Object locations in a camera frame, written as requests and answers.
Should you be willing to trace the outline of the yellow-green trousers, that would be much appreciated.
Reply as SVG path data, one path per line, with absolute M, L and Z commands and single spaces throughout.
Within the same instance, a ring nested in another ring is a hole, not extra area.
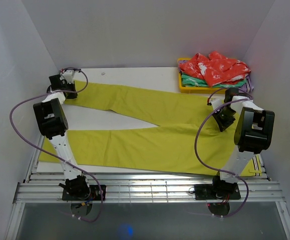
M 209 117 L 206 97 L 114 84 L 77 81 L 66 104 L 113 111 L 152 124 L 150 128 L 69 130 L 80 165 L 215 175 L 235 144 L 233 124 L 224 132 Z

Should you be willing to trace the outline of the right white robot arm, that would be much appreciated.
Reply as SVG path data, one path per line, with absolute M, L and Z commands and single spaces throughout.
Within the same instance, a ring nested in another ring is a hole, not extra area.
M 213 117 L 221 132 L 229 128 L 235 121 L 234 115 L 239 114 L 234 150 L 225 166 L 213 177 L 210 189 L 211 194 L 220 199 L 236 192 L 237 177 L 248 162 L 269 148 L 275 114 L 255 105 L 248 94 L 240 93 L 237 88 L 227 89 L 223 101 L 209 98 L 207 104 L 215 110 Z

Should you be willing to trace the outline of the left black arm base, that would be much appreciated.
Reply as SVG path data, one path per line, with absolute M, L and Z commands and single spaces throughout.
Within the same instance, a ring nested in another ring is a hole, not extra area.
M 100 201 L 101 200 L 101 192 L 102 192 L 102 199 L 105 200 L 106 188 L 107 188 L 106 185 L 102 184 L 101 190 L 99 189 L 98 185 L 93 185 L 93 184 L 89 185 L 89 188 L 90 188 L 90 193 L 89 193 L 88 197 L 85 197 L 85 198 L 71 196 L 65 190 L 63 190 L 61 200 L 63 200 L 63 201 L 81 201 L 81 202 Z

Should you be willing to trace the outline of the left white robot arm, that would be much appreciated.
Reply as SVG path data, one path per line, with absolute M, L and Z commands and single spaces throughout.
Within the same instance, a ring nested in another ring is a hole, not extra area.
M 33 105 L 39 130 L 51 143 L 56 155 L 61 157 L 65 183 L 61 183 L 71 197 L 85 200 L 90 196 L 91 188 L 81 170 L 75 168 L 77 162 L 71 150 L 67 130 L 69 128 L 62 104 L 67 99 L 78 97 L 74 83 L 75 71 L 63 70 L 49 77 L 50 94 Z

